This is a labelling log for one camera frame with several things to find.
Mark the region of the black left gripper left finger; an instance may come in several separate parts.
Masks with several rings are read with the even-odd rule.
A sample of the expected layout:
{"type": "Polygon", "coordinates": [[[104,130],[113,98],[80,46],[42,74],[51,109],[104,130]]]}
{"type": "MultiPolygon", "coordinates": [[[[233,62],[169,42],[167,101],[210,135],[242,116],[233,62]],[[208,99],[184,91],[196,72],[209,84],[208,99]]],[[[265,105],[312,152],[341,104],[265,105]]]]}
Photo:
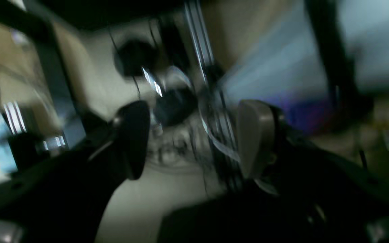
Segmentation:
{"type": "Polygon", "coordinates": [[[0,243],[93,242],[114,191],[142,176],[150,131],[146,101],[74,148],[0,183],[0,243]]]}

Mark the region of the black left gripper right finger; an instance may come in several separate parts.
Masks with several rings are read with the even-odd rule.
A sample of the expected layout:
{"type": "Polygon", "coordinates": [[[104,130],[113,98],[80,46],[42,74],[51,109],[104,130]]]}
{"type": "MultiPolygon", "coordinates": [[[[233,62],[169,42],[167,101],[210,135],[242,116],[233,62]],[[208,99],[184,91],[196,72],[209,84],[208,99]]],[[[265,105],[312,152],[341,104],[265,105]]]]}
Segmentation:
{"type": "Polygon", "coordinates": [[[389,243],[389,183],[263,101],[239,102],[236,130],[247,183],[166,215],[159,243],[389,243]]]}

